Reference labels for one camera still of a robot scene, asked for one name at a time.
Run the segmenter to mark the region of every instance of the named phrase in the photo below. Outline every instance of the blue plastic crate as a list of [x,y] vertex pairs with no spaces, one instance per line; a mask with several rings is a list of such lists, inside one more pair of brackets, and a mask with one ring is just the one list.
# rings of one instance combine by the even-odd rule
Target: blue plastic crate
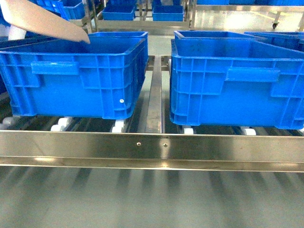
[[10,26],[10,24],[3,17],[1,7],[0,7],[0,25]]
[[46,10],[59,13],[66,20],[82,19],[85,16],[81,0],[37,0],[37,4]]
[[137,0],[110,0],[111,5],[136,5]]
[[255,0],[229,0],[230,5],[254,5]]
[[67,15],[63,4],[65,1],[58,1],[58,0],[37,0],[37,4],[42,8],[49,10],[51,12],[55,12],[61,15],[61,17],[65,20],[69,20],[69,16]]
[[304,0],[269,0],[270,6],[303,6]]
[[[3,40],[3,41],[0,41],[0,48],[8,48],[8,47],[20,46],[20,45],[25,45],[25,44],[32,44],[32,43],[53,40],[53,39],[55,39],[55,38],[46,37],[46,36],[36,36],[34,38],[19,39],[19,40],[10,40],[10,41]],[[0,94],[2,94],[4,92],[6,92],[6,88],[5,88],[4,82],[2,80],[2,76],[0,74]]]
[[266,41],[264,37],[257,37],[249,34],[240,34],[236,32],[224,31],[174,31],[176,39],[189,39],[189,38],[236,38],[236,39],[253,39],[256,41]]
[[[173,0],[172,1],[173,6],[180,6],[181,4],[181,0]],[[152,6],[161,6],[162,5],[162,1],[161,0],[152,0]]]
[[229,0],[198,0],[198,5],[228,5]]
[[145,39],[144,58],[148,62],[148,32],[96,32],[89,34],[89,37],[137,37]]
[[269,0],[255,0],[255,5],[267,6],[268,2],[269,2]]
[[171,121],[304,124],[304,53],[240,39],[172,40]]
[[15,115],[125,119],[144,81],[144,39],[90,37],[0,49]]
[[299,41],[304,38],[302,32],[245,32],[245,34],[264,37],[265,43],[294,50],[299,50]]
[[103,10],[103,17],[104,20],[134,20],[135,10],[133,5],[107,5]]
[[184,9],[182,6],[154,6],[153,21],[183,21]]

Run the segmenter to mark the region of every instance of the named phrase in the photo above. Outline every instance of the crate handle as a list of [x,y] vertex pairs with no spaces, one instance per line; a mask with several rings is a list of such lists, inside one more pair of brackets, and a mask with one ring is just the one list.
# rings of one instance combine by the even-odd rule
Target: crate handle
[[276,82],[280,76],[277,68],[230,67],[226,80],[232,82]]
[[78,62],[34,61],[31,67],[37,75],[79,75]]

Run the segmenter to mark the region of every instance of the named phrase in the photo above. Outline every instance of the metal rail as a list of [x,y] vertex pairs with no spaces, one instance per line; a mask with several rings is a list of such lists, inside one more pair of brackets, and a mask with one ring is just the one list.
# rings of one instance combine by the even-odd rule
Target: metal rail
[[[298,131],[256,128],[258,136],[245,136],[228,126],[201,126],[194,135],[166,133],[170,125],[176,129],[164,121],[168,113],[162,108],[168,103],[161,95],[162,70],[169,70],[170,59],[150,59],[149,103],[145,109],[138,102],[128,129],[136,132],[130,129],[145,124],[145,131],[153,133],[108,133],[113,121],[92,118],[79,118],[67,132],[41,131],[57,119],[24,117],[18,123],[24,126],[0,131],[0,165],[304,172],[304,137]],[[135,113],[147,113],[147,118]]]

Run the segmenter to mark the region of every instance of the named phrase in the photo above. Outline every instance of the storage rack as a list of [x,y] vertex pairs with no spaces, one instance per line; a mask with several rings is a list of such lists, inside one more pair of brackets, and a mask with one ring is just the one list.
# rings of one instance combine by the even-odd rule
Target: storage rack
[[[73,118],[65,132],[51,132],[59,117],[22,117],[0,131],[0,165],[160,170],[304,172],[304,137],[300,131],[200,126],[193,134],[169,121],[169,99],[162,94],[162,74],[170,56],[150,56],[150,96],[141,94],[122,133],[115,121]],[[2,96],[1,117],[10,116]]]
[[[141,0],[138,4],[140,21],[104,21],[102,20],[102,13],[96,14],[96,11],[92,11],[89,16],[89,8],[87,4],[88,0],[83,0],[85,7],[85,17],[82,20],[71,20],[78,26],[84,26],[87,24],[87,30],[93,31],[92,23],[87,23],[88,18],[94,18],[97,30],[102,29],[141,29],[141,28],[169,28],[175,27],[177,29],[195,29],[195,16],[197,12],[203,11],[253,11],[253,12],[271,12],[276,11],[276,17],[273,22],[273,29],[278,25],[278,20],[281,12],[301,12],[302,18],[299,22],[299,31],[304,30],[304,6],[258,6],[258,5],[197,5],[197,0],[183,0],[182,4],[185,9],[185,16],[183,22],[167,22],[167,21],[146,21],[147,13],[151,11],[151,6],[148,4],[148,0]],[[101,11],[105,6],[107,0],[103,0],[102,4],[98,8]]]

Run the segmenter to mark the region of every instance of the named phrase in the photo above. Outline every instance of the floor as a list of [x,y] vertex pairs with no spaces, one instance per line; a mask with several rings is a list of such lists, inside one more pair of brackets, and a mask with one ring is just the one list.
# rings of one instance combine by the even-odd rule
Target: floor
[[[208,12],[196,26],[271,30],[268,17]],[[277,30],[295,31],[300,18],[284,15]],[[150,55],[169,55],[171,38],[150,36]],[[303,193],[297,173],[0,167],[0,227],[298,228]]]

